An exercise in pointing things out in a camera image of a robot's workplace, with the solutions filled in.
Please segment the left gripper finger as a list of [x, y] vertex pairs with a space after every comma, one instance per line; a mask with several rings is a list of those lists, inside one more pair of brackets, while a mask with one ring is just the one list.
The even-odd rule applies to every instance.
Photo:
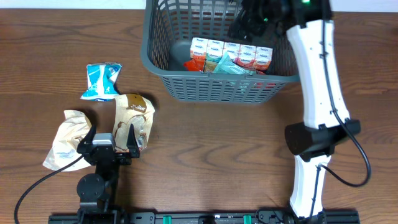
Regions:
[[78, 144], [78, 148], [87, 148], [92, 145], [92, 140], [95, 136], [95, 126], [92, 126], [86, 136]]
[[134, 125], [130, 124], [129, 132], [127, 135], [126, 147], [128, 148], [131, 157], [139, 157], [139, 146], [134, 133]]

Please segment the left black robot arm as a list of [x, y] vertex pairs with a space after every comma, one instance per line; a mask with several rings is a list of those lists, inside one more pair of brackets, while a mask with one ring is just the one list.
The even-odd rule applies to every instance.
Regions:
[[95, 172], [80, 179], [76, 187], [80, 197], [78, 223], [129, 223], [126, 211], [115, 205], [119, 168], [129, 166], [133, 158], [140, 156], [134, 126], [130, 125], [126, 145], [128, 152], [116, 152], [116, 143], [111, 133], [96, 133], [91, 127], [78, 144], [77, 152], [84, 160], [95, 166]]

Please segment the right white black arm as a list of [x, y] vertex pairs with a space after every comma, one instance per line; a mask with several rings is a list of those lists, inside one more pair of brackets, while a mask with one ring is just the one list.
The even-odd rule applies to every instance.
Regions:
[[252, 41], [275, 24], [285, 30], [293, 50], [303, 93], [303, 121], [285, 127], [295, 156], [294, 189], [282, 223], [348, 223], [350, 215], [328, 215], [322, 205], [325, 174], [336, 145], [361, 130], [351, 119], [338, 78], [329, 1], [240, 1], [242, 9], [228, 37]]

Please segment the mint green wipes pack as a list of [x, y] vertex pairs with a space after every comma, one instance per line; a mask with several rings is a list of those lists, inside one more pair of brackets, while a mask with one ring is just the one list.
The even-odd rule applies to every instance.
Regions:
[[233, 75], [255, 75], [257, 72], [255, 70], [250, 70], [248, 68], [240, 67], [235, 64], [230, 58], [228, 53], [225, 53], [221, 60], [218, 62], [216, 68], [213, 70], [214, 73], [227, 73]]

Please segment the orange long biscuit pack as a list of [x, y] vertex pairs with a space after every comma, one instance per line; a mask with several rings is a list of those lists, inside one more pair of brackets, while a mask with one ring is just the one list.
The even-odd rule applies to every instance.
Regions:
[[[211, 72], [216, 68], [218, 63], [209, 60], [191, 59], [183, 64], [183, 66], [191, 72]], [[257, 73], [255, 75], [264, 75], [264, 72], [255, 70]]]

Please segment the multipack tissue packets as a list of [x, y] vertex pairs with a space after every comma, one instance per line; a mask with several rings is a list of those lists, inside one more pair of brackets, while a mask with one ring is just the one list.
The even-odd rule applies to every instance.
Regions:
[[218, 63], [225, 53], [240, 67], [265, 72], [272, 62], [273, 49], [199, 37], [192, 39], [190, 60], [195, 58]]

